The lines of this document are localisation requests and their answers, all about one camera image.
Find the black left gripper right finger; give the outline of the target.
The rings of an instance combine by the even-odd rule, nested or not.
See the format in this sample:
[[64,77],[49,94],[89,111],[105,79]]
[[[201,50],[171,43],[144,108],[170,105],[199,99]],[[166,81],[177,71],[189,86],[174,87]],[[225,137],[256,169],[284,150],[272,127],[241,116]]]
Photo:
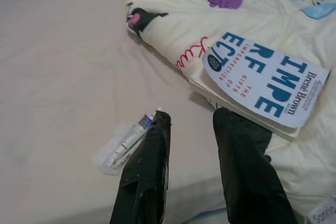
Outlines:
[[272,132],[226,108],[213,129],[229,223],[297,223],[265,150]]

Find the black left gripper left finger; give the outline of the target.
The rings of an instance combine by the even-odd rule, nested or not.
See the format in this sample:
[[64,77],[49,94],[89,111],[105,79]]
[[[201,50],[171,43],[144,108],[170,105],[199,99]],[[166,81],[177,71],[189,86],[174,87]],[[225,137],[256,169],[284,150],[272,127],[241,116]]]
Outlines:
[[169,184],[171,117],[157,110],[125,164],[110,223],[162,223]]

